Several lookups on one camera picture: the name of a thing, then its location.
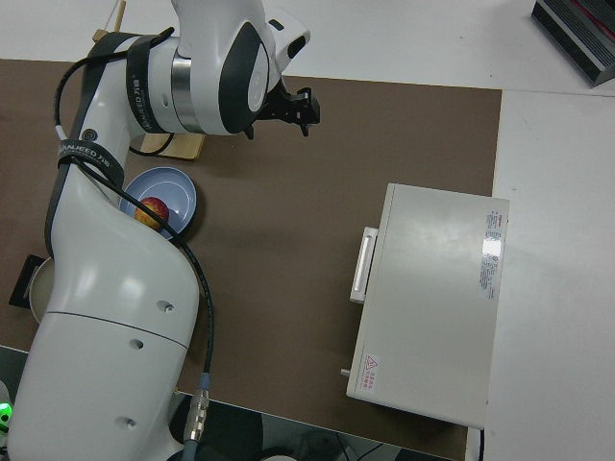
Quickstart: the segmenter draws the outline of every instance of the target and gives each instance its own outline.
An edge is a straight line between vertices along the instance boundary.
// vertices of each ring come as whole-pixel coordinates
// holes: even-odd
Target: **white device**
[[[507,220],[506,200],[388,186],[348,396],[484,428]]]
[[[57,120],[61,155],[96,161],[119,186],[130,142],[146,132],[251,135],[255,120],[281,119],[307,135],[319,120],[310,89],[290,95],[282,80],[309,40],[299,21],[265,12],[261,0],[173,6],[179,38],[103,36],[70,138]],[[61,166],[45,230],[54,287],[14,405],[12,461],[165,461],[182,448],[167,408],[196,319],[197,279],[179,250],[117,202],[75,164]],[[193,451],[206,400],[184,434]]]

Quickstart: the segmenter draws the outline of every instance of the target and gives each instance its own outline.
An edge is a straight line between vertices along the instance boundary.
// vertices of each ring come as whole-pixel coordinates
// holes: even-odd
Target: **red apple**
[[[161,199],[157,197],[146,197],[141,200],[141,203],[154,211],[160,218],[162,218],[163,221],[168,221],[169,208]],[[135,219],[139,223],[143,223],[145,226],[152,228],[154,231],[159,231],[161,228],[160,224],[150,218],[139,208],[135,208]]]

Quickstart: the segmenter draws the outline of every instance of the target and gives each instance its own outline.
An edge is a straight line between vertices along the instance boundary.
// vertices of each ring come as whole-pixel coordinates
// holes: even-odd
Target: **metal ring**
[[[180,56],[175,51],[173,67],[171,69],[171,92],[173,105],[180,123],[191,133],[204,133],[199,120],[194,113],[192,98],[190,97],[190,65],[192,60]]]

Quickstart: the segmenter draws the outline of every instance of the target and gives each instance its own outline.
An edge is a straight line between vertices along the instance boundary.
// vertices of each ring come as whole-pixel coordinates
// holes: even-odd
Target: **sticker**
[[[371,392],[372,394],[374,393],[380,364],[381,359],[377,355],[366,353],[363,356],[363,366],[361,367],[361,373],[359,375],[359,390]]]
[[[480,262],[480,296],[493,300],[498,294],[500,278],[498,269],[502,259],[502,232],[504,216],[499,211],[487,215],[484,239],[482,240],[482,259]]]

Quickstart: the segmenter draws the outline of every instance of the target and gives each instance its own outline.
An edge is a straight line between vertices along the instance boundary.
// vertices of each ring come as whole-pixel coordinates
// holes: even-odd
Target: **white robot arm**
[[[121,188],[130,142],[143,133],[252,136],[256,120],[277,118],[307,134],[319,122],[309,88],[290,95],[282,80],[309,40],[299,21],[261,0],[173,5],[179,38],[108,34],[87,61],[47,216],[55,281],[14,405],[12,461],[165,461],[182,449],[166,410],[196,319],[197,279],[172,244],[120,212],[115,193],[71,161]],[[184,436],[192,445],[208,386]]]

